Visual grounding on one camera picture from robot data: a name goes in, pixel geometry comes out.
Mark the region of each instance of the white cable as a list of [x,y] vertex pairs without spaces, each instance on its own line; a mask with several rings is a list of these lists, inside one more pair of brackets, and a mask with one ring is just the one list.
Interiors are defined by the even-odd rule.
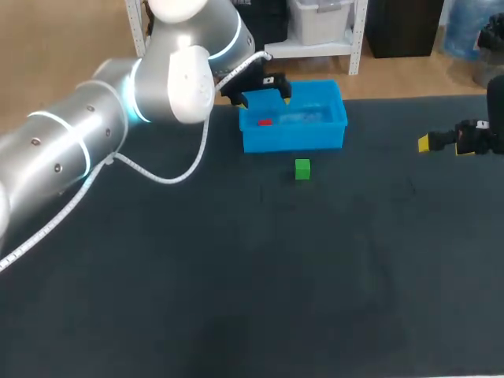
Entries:
[[[258,52],[247,60],[245,60],[241,65],[239,65],[236,69],[234,69],[229,75],[222,79],[218,85],[216,85],[216,91],[220,91],[224,85],[233,80],[237,75],[239,75],[242,71],[244,71],[249,65],[251,65],[257,59],[263,57],[266,60],[271,60],[272,56],[264,51]],[[148,179],[151,179],[157,183],[163,184],[175,184],[184,181],[188,178],[198,167],[199,163],[202,160],[203,153],[205,152],[206,140],[208,139],[208,129],[209,129],[210,117],[205,120],[203,125],[203,134],[202,134],[202,142],[199,147],[198,155],[196,156],[195,162],[191,165],[191,167],[181,176],[178,176],[174,179],[163,179],[159,176],[155,176],[154,174],[148,172],[140,165],[136,164],[132,160],[125,157],[123,154],[112,154],[110,155],[112,158],[116,158],[117,160],[122,161],[123,163],[132,167],[138,173],[141,173]],[[34,234],[30,239],[21,244],[18,248],[16,248],[13,252],[5,256],[2,260],[0,260],[0,273],[10,267],[14,262],[22,258],[31,248],[36,246],[42,239],[44,239],[50,232],[52,232],[79,204],[80,201],[84,198],[87,191],[89,191],[91,185],[96,180],[96,177],[100,173],[103,168],[103,165],[108,161],[109,158],[103,160],[100,164],[98,164],[91,172],[89,177],[84,181],[84,184],[79,189],[77,194],[72,198],[72,200],[54,217],[49,223],[47,223],[43,228],[40,229],[36,234]]]
[[131,168],[133,168],[136,172],[140,173],[141,175],[144,175],[146,178],[151,179],[155,181],[156,183],[162,183],[164,185],[173,185],[175,183],[181,183],[184,181],[186,178],[188,178],[192,173],[196,170],[198,167],[199,163],[202,160],[203,153],[205,152],[205,147],[206,147],[206,140],[208,139],[208,126],[210,118],[207,118],[205,120],[205,124],[203,126],[203,135],[202,135],[202,142],[199,146],[199,151],[198,155],[196,156],[195,162],[192,163],[191,167],[181,176],[175,177],[174,179],[163,179],[159,176],[156,176],[146,169],[142,168],[140,165],[136,164],[133,160],[125,157],[123,154],[115,154],[113,155],[114,158],[117,160],[122,161],[123,163],[129,165]]
[[[229,75],[227,75],[225,78],[223,78],[222,81],[219,82],[219,84],[215,86],[215,90],[220,91],[224,87],[224,85],[226,85],[231,80],[233,80],[235,77],[237,77],[241,72],[243,72],[254,61],[256,61],[257,59],[262,58],[262,57],[268,61],[270,61],[272,59],[272,55],[266,53],[265,51],[260,51],[258,53],[255,53],[254,55],[252,55],[251,57],[246,59],[241,65],[236,67],[236,69],[232,70],[231,73],[229,73]],[[146,178],[153,180],[156,183],[162,183],[164,185],[173,185],[175,183],[181,183],[186,178],[188,178],[190,175],[192,175],[193,172],[196,170],[196,168],[199,166],[199,163],[201,163],[203,153],[205,152],[206,140],[208,139],[209,123],[210,123],[210,117],[208,117],[205,120],[205,124],[203,126],[202,142],[199,146],[199,151],[198,151],[198,155],[196,156],[195,162],[192,163],[191,167],[183,175],[175,177],[173,179],[164,179],[160,176],[156,176],[153,173],[151,173],[151,172],[147,171],[146,169],[144,169],[143,167],[141,167],[140,165],[136,164],[131,159],[125,157],[123,154],[115,154],[114,158],[122,161],[126,165],[129,165],[136,172],[140,173],[141,175],[144,175]]]
[[6,270],[14,262],[23,257],[31,248],[36,246],[42,239],[44,239],[51,231],[53,231],[71,212],[76,208],[79,202],[82,200],[84,195],[95,181],[96,177],[100,173],[105,164],[105,159],[103,162],[98,164],[89,177],[84,181],[84,184],[79,189],[77,194],[72,198],[72,200],[54,217],[49,223],[47,223],[43,228],[40,229],[36,234],[34,234],[30,239],[21,244],[13,252],[5,256],[0,260],[0,273]]
[[224,87],[224,85],[226,85],[227,83],[229,83],[237,75],[239,75],[241,72],[245,71],[245,69],[249,65],[251,65],[257,59],[260,59],[262,57],[264,59],[266,59],[267,61],[271,61],[273,59],[273,56],[271,54],[268,54],[265,51],[259,51],[259,52],[255,53],[254,55],[252,55],[251,57],[249,57],[248,59],[246,59],[241,65],[239,65],[238,67],[236,67],[235,69],[233,69],[229,75],[227,75],[225,78],[223,78],[222,81],[219,82],[219,84],[215,86],[215,91],[220,91]]

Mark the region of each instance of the white wall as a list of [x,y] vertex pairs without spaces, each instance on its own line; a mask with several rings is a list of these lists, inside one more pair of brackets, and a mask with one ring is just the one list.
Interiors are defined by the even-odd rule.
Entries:
[[439,25],[446,25],[448,23],[448,16],[450,14],[451,5],[454,3],[454,0],[444,0],[443,13],[441,13],[441,20],[439,21]]

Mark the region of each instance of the white storage box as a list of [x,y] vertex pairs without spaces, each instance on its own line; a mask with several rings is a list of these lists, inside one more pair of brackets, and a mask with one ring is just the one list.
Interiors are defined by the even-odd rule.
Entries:
[[303,45],[342,41],[353,3],[354,0],[289,0],[291,29]]

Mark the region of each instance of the wooden floor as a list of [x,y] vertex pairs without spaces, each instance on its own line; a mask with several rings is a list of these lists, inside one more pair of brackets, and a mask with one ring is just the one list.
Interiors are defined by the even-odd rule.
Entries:
[[[1,0],[0,46],[0,130],[64,97],[105,59],[135,55],[124,0]],[[347,57],[324,57],[276,61],[269,70],[290,80],[334,79],[344,98],[484,93],[470,65],[438,52],[376,60],[366,47],[358,76],[346,74],[348,65]]]

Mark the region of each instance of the yellow object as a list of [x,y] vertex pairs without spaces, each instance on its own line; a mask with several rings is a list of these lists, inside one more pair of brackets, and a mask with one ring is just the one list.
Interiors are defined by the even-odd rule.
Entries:
[[422,136],[420,139],[418,139],[418,152],[429,152],[428,135]]
[[476,152],[468,152],[467,154],[459,154],[459,153],[458,153],[457,144],[455,144],[455,154],[456,154],[457,156],[469,156],[469,155],[476,155]]

